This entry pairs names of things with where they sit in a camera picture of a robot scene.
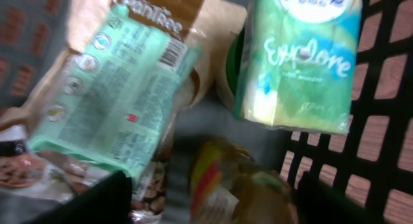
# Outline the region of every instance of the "brown label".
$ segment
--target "brown label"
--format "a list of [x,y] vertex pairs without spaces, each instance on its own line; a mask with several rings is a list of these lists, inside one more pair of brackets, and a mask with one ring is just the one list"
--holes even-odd
[[183,41],[198,15],[203,0],[115,0],[127,5],[129,17],[155,26]]

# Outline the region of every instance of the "green tissue packet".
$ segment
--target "green tissue packet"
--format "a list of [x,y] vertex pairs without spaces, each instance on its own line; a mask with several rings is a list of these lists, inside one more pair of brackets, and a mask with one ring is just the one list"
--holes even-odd
[[140,178],[162,135],[174,96],[200,55],[115,5],[30,143],[110,172]]
[[252,0],[235,115],[346,134],[361,0]]

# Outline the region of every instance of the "barcode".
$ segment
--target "barcode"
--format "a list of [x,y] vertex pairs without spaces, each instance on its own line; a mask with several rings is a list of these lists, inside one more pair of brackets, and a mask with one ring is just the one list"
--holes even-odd
[[175,72],[185,52],[185,44],[181,43],[178,40],[170,38],[168,46],[166,46],[166,50],[157,64],[165,69],[169,69]]

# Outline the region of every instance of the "red square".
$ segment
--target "red square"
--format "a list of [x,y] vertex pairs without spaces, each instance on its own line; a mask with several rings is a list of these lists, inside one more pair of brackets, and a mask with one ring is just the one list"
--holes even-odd
[[135,114],[129,114],[128,121],[136,122],[137,121],[137,116]]

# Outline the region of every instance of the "mint green wrapper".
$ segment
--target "mint green wrapper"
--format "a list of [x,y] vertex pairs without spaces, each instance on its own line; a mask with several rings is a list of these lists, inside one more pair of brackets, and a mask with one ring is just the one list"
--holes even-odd
[[252,0],[235,115],[346,134],[361,0]]
[[198,59],[157,28],[115,5],[30,140],[138,179],[157,147],[174,96]]

